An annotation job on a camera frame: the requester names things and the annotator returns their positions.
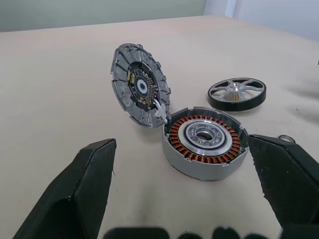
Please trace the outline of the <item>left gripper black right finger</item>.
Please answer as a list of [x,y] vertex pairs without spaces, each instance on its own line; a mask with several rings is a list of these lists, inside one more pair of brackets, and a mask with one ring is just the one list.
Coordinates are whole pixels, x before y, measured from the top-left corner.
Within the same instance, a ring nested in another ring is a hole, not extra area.
[[319,164],[294,141],[252,134],[248,144],[262,191],[280,223],[319,224]]

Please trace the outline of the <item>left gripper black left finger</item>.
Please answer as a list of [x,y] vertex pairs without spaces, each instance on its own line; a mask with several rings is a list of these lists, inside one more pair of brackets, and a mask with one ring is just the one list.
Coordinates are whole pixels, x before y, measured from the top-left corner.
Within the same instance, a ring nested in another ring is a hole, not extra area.
[[117,143],[80,149],[45,189],[15,239],[95,239],[104,217]]

